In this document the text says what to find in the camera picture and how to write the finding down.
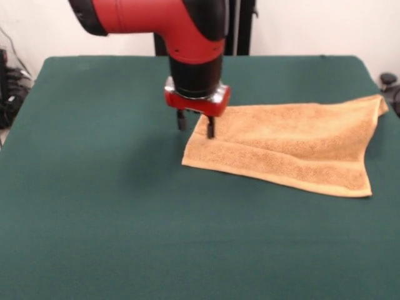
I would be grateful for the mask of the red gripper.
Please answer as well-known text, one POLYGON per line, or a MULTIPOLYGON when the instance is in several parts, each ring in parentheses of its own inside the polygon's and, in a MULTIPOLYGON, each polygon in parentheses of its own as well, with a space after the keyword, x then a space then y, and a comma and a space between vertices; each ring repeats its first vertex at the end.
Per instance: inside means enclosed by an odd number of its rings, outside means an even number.
POLYGON ((180 131, 185 131, 187 127, 183 110, 195 111, 207 116, 207 138, 214 139, 215 117, 220 117, 228 106, 231 97, 231 87, 220 82, 216 91, 209 97, 188 98, 178 94, 172 77, 167 77, 164 86, 164 97, 168 106, 178 109, 176 112, 177 128, 180 131))

